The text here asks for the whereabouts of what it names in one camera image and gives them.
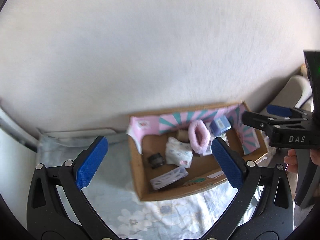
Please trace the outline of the person right hand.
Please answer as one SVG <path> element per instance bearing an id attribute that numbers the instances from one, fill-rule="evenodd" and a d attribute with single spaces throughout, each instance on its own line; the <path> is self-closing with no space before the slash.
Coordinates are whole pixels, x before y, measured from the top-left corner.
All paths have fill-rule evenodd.
<path id="1" fill-rule="evenodd" d="M 311 150 L 310 158 L 315 165 L 320 165 L 320 152 L 319 150 Z M 287 165 L 286 170 L 291 173 L 298 173 L 298 160 L 297 154 L 294 149 L 290 149 L 287 152 L 287 156 L 284 157 L 284 163 Z"/>

